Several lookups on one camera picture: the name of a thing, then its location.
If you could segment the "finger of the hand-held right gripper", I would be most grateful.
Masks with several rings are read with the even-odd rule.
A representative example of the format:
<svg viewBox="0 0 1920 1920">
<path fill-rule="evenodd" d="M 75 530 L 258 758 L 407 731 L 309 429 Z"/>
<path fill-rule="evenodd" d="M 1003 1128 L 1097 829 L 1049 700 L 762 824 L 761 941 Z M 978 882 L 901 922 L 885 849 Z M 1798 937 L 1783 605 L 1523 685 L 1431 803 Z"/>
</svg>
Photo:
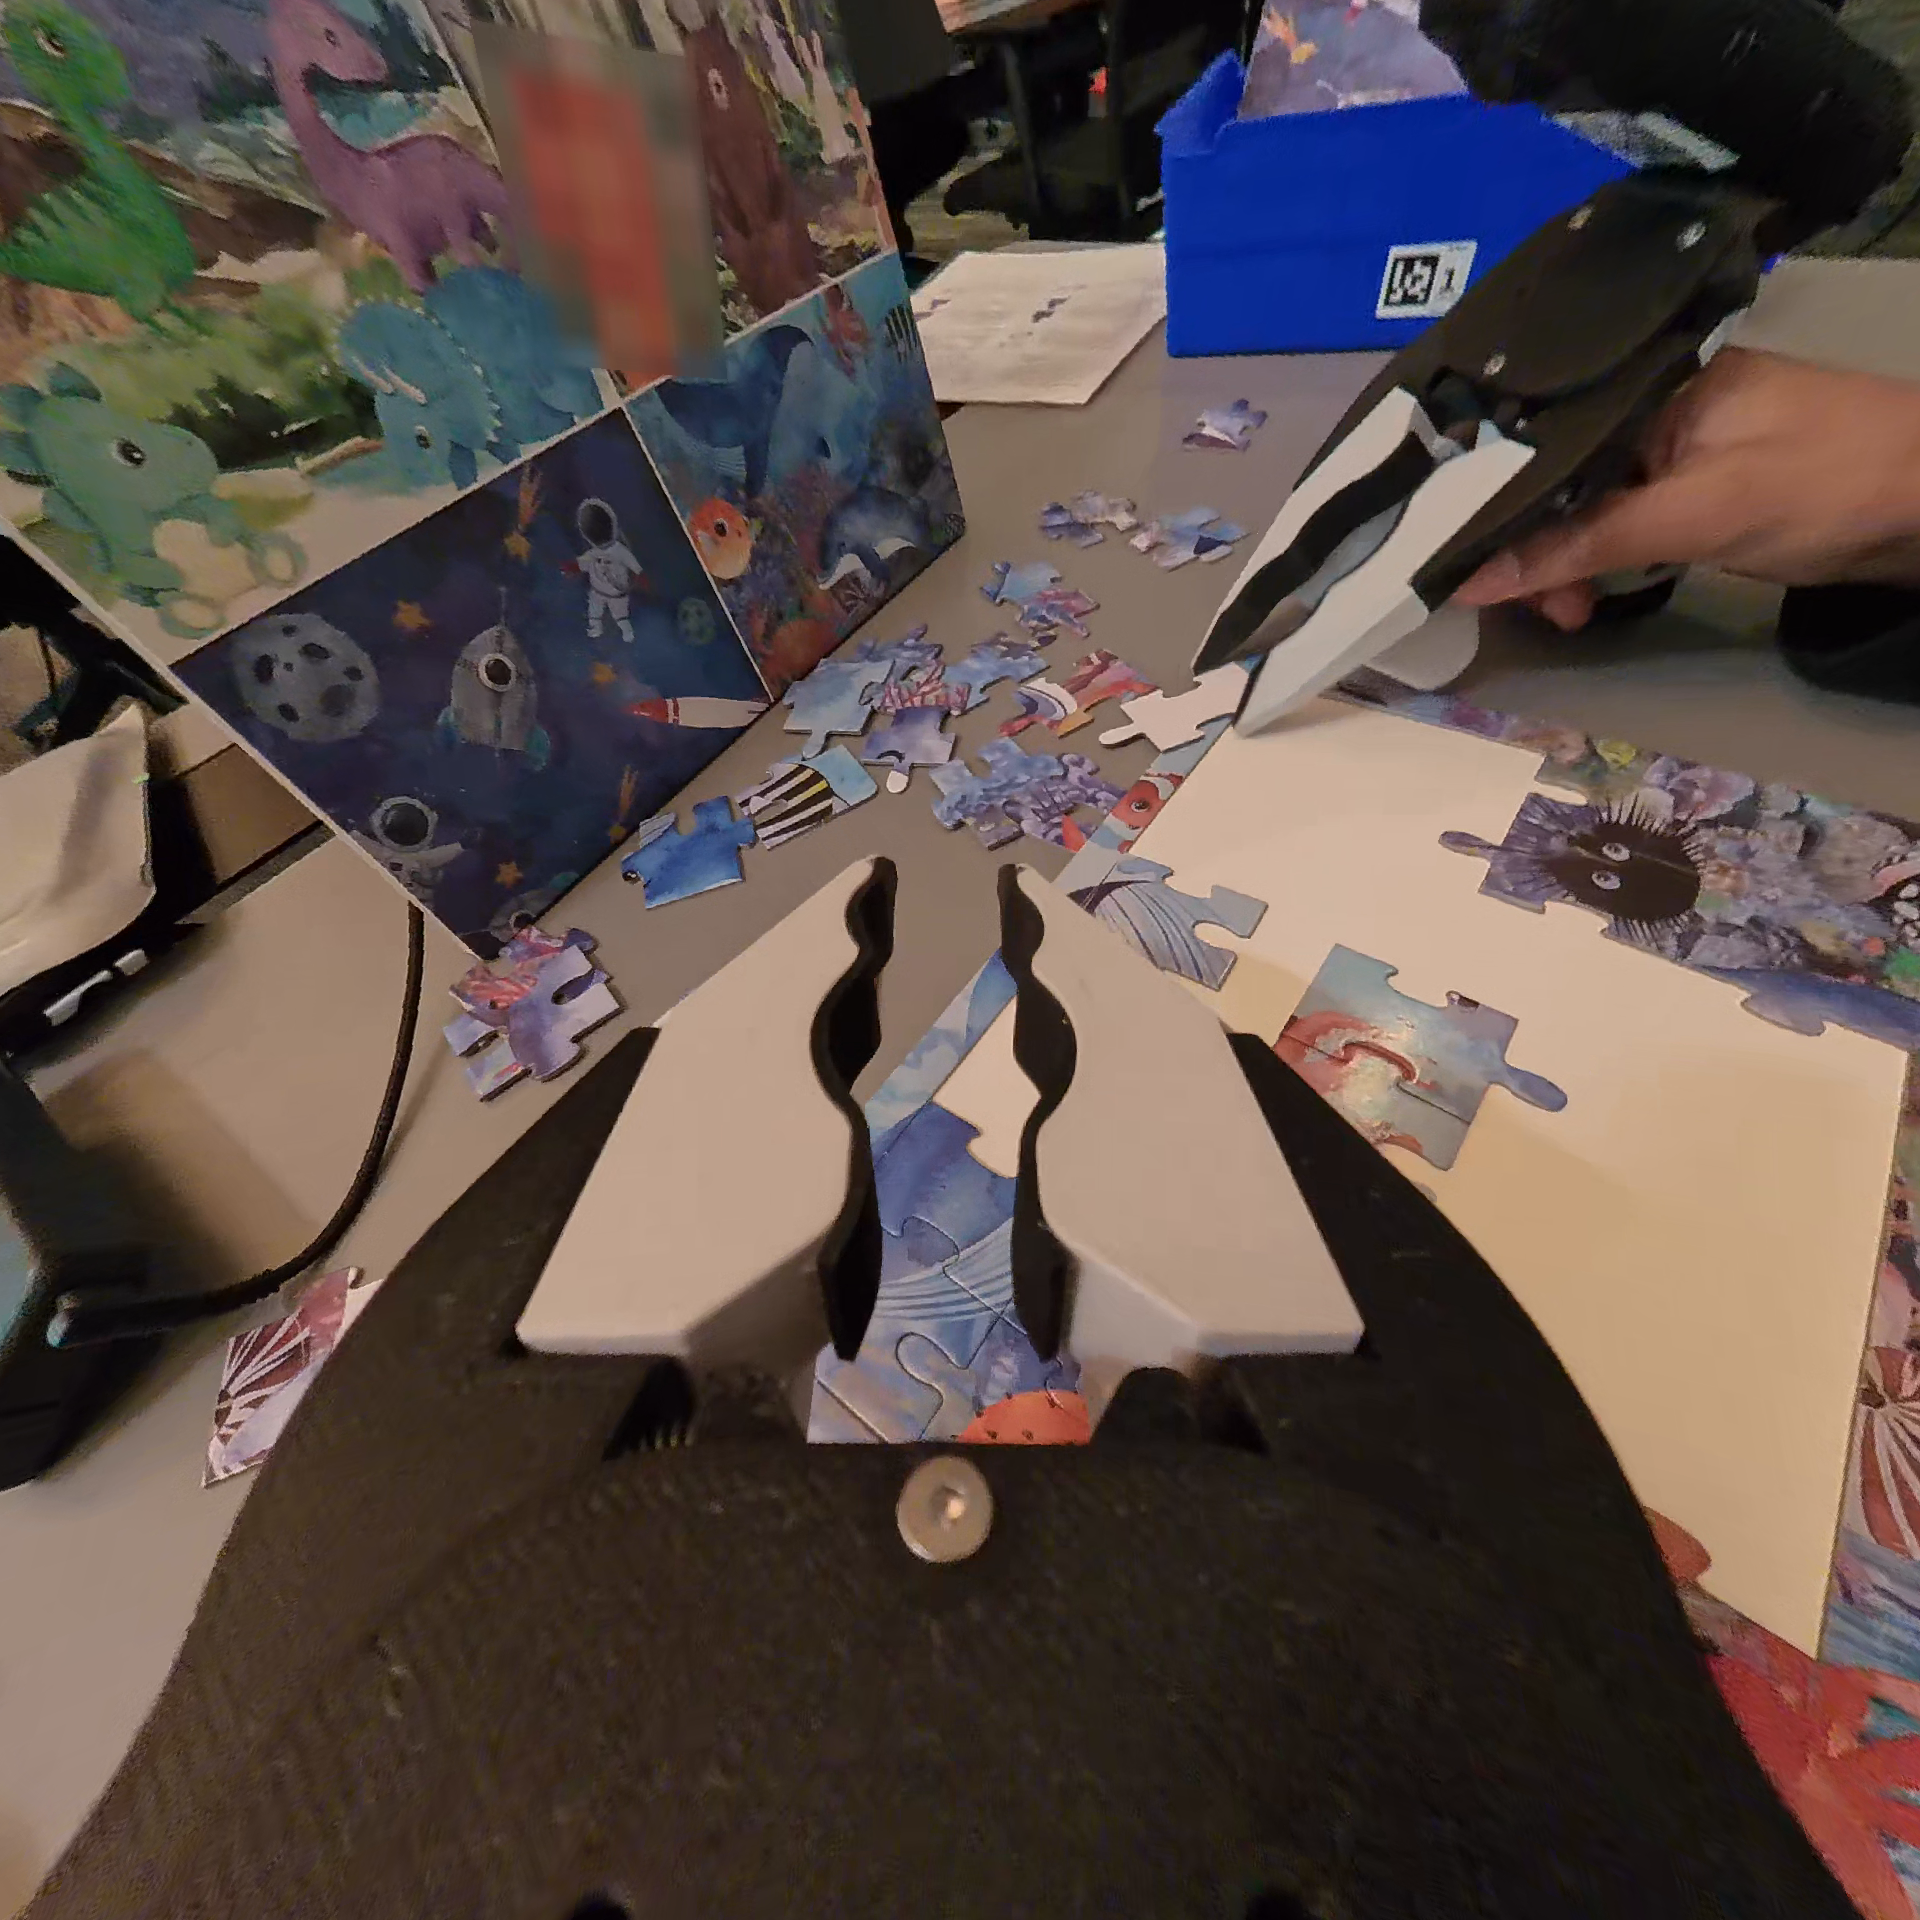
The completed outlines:
<svg viewBox="0 0 1920 1920">
<path fill-rule="evenodd" d="M 1332 589 L 1369 564 L 1418 489 L 1452 457 L 1452 436 L 1405 387 L 1362 403 L 1286 492 L 1221 598 L 1192 669 L 1254 662 Z"/>
<path fill-rule="evenodd" d="M 1400 501 L 1362 512 L 1297 580 L 1249 589 L 1236 600 L 1236 609 L 1261 600 L 1259 623 L 1236 644 L 1244 657 L 1259 657 L 1236 708 L 1240 736 L 1271 731 L 1421 630 L 1449 597 L 1432 564 L 1534 460 L 1529 445 L 1475 445 L 1444 461 L 1423 445 L 1400 449 L 1418 479 Z"/>
</svg>

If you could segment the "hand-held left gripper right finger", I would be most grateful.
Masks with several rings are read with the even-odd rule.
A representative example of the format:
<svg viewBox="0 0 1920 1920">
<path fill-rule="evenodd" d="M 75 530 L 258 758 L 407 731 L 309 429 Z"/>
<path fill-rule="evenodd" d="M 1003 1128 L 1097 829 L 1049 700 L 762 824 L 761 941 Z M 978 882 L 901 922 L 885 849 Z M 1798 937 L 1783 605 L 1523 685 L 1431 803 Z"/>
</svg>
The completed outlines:
<svg viewBox="0 0 1920 1920">
<path fill-rule="evenodd" d="M 1039 1357 L 1112 1390 L 1236 1357 L 1349 1357 L 1359 1307 L 1234 1047 L 1153 960 L 1023 865 L 997 879 L 1020 1124 L 1011 1285 Z"/>
</svg>

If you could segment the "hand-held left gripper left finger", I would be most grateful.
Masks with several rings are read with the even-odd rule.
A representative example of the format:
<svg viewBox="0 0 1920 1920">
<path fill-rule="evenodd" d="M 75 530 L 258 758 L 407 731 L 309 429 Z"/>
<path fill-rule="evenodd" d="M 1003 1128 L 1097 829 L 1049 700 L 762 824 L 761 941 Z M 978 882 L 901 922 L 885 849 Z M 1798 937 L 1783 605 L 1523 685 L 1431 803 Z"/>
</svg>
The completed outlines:
<svg viewBox="0 0 1920 1920">
<path fill-rule="evenodd" d="M 812 1401 L 876 1307 L 874 1059 L 897 867 L 855 860 L 682 995 L 518 1311 L 525 1348 L 752 1372 Z"/>
</svg>

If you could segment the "pale striped whale puzzle piece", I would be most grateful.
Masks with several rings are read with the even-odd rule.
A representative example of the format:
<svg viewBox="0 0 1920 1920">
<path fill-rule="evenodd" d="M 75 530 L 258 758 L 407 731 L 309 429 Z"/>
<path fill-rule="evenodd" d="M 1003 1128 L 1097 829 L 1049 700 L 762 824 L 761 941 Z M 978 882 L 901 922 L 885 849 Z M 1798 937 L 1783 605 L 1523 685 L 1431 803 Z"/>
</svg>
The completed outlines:
<svg viewBox="0 0 1920 1920">
<path fill-rule="evenodd" d="M 1112 867 L 1067 900 L 1111 923 L 1159 972 L 1216 993 L 1236 965 L 1236 952 L 1208 938 L 1208 926 L 1247 941 L 1261 923 L 1266 902 L 1214 883 L 1187 893 L 1170 882 L 1170 867 L 1147 856 L 1118 856 Z"/>
</svg>

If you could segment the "cream jigsaw puzzle tray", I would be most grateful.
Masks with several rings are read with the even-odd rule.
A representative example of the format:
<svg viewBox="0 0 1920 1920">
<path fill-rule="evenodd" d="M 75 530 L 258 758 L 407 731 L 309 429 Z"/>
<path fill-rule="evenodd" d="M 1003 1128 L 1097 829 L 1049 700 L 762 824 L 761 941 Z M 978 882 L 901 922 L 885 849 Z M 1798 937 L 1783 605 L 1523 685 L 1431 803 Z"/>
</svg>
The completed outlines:
<svg viewBox="0 0 1920 1920">
<path fill-rule="evenodd" d="M 1632 743 L 1385 688 L 1271 739 L 1224 725 L 1157 756 L 1137 783 L 1172 769 L 1170 793 L 1061 886 L 1133 854 L 1265 900 L 1244 944 L 1208 926 L 1236 952 L 1216 993 L 1177 979 L 1271 1047 L 1337 944 L 1519 1020 L 1508 1059 L 1562 1113 L 1496 1087 L 1450 1170 L 1375 1149 L 1567 1369 L 1840 1886 L 1916 1914 L 1916 1052 L 1762 1020 L 1584 908 L 1482 893 L 1482 860 L 1444 847 L 1497 840 L 1542 761 Z"/>
</svg>

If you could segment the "person's right hand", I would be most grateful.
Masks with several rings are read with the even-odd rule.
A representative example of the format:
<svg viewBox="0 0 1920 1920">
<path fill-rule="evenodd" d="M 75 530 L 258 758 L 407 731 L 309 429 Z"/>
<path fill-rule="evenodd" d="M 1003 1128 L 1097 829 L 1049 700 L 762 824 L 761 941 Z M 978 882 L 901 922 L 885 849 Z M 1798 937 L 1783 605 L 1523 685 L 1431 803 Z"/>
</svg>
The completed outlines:
<svg viewBox="0 0 1920 1920">
<path fill-rule="evenodd" d="M 1459 605 L 1529 605 L 1562 630 L 1598 610 L 1615 574 L 1767 564 L 1793 498 L 1826 369 L 1729 347 L 1647 429 L 1640 476 L 1598 506 L 1482 564 Z"/>
</svg>

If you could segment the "blue bin with square tag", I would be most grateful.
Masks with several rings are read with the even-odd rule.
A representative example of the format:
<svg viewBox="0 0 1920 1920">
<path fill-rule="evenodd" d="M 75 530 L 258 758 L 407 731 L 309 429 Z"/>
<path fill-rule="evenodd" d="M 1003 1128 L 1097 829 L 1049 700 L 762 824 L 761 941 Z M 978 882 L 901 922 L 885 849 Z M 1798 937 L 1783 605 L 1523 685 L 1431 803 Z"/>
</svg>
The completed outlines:
<svg viewBox="0 0 1920 1920">
<path fill-rule="evenodd" d="M 1729 150 L 1657 111 L 1492 107 L 1471 91 L 1236 120 L 1221 54 L 1157 125 L 1167 351 L 1400 347 L 1552 215 Z"/>
</svg>

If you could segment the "octopus puzzle piece pair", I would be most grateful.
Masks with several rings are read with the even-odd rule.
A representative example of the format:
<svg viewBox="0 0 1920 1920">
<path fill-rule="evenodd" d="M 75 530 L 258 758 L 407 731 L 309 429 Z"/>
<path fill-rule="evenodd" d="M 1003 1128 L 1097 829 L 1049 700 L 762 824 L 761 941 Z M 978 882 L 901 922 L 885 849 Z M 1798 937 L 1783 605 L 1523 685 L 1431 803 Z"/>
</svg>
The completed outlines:
<svg viewBox="0 0 1920 1920">
<path fill-rule="evenodd" d="M 1332 946 L 1275 1052 L 1370 1146 L 1449 1170 L 1467 1124 L 1444 1106 L 1435 1081 L 1428 1039 L 1437 1008 L 1391 979 L 1385 960 Z"/>
</svg>

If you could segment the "octopus puzzle piece with eye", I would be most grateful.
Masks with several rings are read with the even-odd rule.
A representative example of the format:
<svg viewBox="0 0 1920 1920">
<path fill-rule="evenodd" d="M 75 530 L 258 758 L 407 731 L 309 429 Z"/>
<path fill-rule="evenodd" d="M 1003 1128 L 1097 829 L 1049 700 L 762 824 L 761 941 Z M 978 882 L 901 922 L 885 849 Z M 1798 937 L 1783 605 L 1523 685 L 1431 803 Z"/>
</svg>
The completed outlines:
<svg viewBox="0 0 1920 1920">
<path fill-rule="evenodd" d="M 1384 988 L 1393 995 L 1385 1047 L 1400 1062 L 1391 1095 L 1393 1128 L 1435 1170 L 1452 1167 L 1482 1098 L 1496 1087 L 1550 1114 L 1567 1107 L 1565 1087 L 1511 1062 L 1518 1018 L 1459 993 L 1444 1004 L 1411 999 L 1393 984 L 1393 972 Z"/>
</svg>

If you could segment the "laminated printed instruction sheet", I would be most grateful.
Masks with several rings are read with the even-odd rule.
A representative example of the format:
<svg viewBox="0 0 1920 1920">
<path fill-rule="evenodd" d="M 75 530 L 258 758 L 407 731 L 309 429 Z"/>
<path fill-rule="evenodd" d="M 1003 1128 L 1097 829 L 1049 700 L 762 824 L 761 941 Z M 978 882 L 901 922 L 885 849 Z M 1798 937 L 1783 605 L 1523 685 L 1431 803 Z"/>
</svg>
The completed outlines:
<svg viewBox="0 0 1920 1920">
<path fill-rule="evenodd" d="M 942 404 L 1084 404 L 1165 323 L 1165 248 L 969 250 L 908 305 Z"/>
</svg>

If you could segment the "purple printed puzzle sheet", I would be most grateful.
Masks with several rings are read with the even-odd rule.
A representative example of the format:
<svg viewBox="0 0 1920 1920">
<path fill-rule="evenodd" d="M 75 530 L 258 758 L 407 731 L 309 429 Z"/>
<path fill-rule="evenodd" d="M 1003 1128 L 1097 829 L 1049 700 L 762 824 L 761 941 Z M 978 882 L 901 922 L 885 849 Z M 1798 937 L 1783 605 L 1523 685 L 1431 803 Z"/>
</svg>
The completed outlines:
<svg viewBox="0 0 1920 1920">
<path fill-rule="evenodd" d="M 1236 120 L 1388 107 L 1465 90 L 1452 60 L 1421 29 L 1418 2 L 1266 2 Z"/>
</svg>

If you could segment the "assembled sea urchin puzzle section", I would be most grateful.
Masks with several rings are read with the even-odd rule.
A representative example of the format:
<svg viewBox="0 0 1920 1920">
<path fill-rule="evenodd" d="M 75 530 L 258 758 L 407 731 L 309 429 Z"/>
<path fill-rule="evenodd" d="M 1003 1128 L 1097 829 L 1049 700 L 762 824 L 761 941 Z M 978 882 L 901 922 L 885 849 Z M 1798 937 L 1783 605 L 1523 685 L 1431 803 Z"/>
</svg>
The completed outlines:
<svg viewBox="0 0 1920 1920">
<path fill-rule="evenodd" d="M 1444 847 L 1482 860 L 1482 893 L 1584 908 L 1762 1020 L 1918 1047 L 1916 821 L 1593 743 L 1542 761 L 1497 840 L 1446 833 Z"/>
</svg>

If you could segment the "scattered loose puzzle pieces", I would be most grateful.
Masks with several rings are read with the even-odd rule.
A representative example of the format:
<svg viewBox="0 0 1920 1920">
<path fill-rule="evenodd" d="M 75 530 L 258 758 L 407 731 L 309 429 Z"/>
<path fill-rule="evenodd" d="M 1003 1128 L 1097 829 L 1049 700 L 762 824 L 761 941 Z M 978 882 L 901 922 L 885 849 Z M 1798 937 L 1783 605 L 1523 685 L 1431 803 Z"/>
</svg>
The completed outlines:
<svg viewBox="0 0 1920 1920">
<path fill-rule="evenodd" d="M 1141 513 L 1126 494 L 1081 489 L 1039 506 L 1039 539 L 1070 552 L 1112 547 L 1157 569 L 1211 566 L 1234 557 L 1247 532 L 1208 505 Z M 733 798 L 667 806 L 635 824 L 618 872 L 648 908 L 746 879 L 747 852 L 773 852 L 872 805 L 881 790 L 932 794 L 943 833 L 970 833 L 988 852 L 1020 840 L 1081 849 L 1111 821 L 1120 845 L 1137 833 L 1177 780 L 1149 775 L 1120 785 L 1087 756 L 1101 705 L 1159 691 L 1153 674 L 1096 646 L 1087 615 L 1101 597 L 1062 575 L 1052 552 L 984 564 L 978 594 L 992 630 L 967 646 L 942 644 L 913 623 L 897 639 L 862 639 L 826 657 L 785 698 L 780 731 L 793 736 L 767 769 Z M 1011 711 L 967 758 L 952 732 L 997 688 Z M 553 1077 L 582 1055 L 582 1039 L 620 1004 L 593 938 L 545 932 L 518 911 L 502 954 L 453 988 L 456 1014 L 445 1042 L 475 1098 L 531 1077 Z"/>
</svg>

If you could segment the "shell pattern puzzle piece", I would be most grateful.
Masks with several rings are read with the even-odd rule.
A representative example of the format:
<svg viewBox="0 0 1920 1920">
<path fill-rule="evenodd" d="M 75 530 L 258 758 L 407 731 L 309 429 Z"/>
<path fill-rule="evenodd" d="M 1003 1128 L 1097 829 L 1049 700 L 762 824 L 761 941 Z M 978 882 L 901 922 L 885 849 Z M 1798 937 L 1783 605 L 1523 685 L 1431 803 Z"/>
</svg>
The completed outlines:
<svg viewBox="0 0 1920 1920">
<path fill-rule="evenodd" d="M 364 1268 L 340 1266 L 305 1285 L 285 1313 L 228 1336 L 201 1488 L 243 1475 L 273 1454 L 309 1385 L 377 1286 Z"/>
</svg>

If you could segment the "black flat device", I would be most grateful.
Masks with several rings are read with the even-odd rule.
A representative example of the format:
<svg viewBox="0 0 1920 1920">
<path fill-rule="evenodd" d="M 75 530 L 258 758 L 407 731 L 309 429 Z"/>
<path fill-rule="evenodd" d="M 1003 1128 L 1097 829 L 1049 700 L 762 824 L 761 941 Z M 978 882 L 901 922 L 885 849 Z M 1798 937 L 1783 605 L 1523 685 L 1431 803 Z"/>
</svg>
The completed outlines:
<svg viewBox="0 0 1920 1920">
<path fill-rule="evenodd" d="M 112 1141 L 73 1141 L 30 1081 L 3 1066 L 3 1488 L 44 1475 L 156 1357 L 158 1336 L 61 1347 L 73 1292 L 179 1285 L 173 1221 L 155 1167 Z"/>
</svg>

